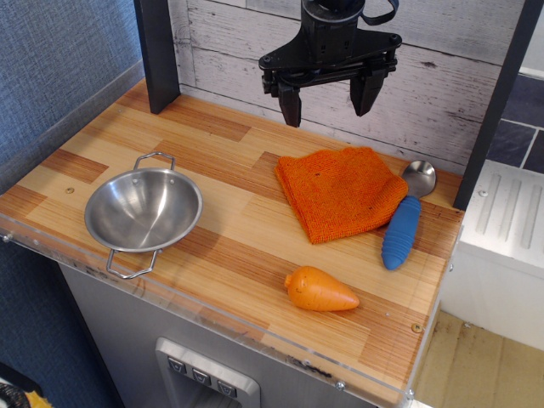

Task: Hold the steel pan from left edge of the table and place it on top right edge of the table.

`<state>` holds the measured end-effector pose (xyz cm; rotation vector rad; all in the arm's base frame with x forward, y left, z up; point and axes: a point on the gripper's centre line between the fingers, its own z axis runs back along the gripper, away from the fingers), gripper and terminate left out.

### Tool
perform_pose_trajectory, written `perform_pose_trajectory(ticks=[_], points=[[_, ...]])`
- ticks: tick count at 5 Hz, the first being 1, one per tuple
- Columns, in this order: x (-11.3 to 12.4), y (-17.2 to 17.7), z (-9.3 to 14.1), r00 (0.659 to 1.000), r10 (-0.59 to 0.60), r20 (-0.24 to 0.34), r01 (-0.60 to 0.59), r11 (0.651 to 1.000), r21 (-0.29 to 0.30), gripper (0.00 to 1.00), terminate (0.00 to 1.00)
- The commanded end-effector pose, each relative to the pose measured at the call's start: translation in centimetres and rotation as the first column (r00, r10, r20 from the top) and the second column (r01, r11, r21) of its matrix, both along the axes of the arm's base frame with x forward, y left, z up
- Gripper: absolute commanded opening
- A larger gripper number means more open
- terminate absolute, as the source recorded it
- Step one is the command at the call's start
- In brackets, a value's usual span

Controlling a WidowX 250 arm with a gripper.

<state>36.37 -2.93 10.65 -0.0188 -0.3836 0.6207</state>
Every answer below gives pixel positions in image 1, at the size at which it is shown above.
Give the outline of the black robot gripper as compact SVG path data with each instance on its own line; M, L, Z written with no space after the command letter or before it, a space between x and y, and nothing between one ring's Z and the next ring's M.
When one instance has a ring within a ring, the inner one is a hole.
M366 16L364 1L302 1L301 26L287 44L261 57L263 91L278 94L288 126L299 128L300 88L350 80L350 99L357 116L367 114L384 79L396 69L395 51L402 38L394 33L363 30L360 20L379 26L393 19L399 8Z

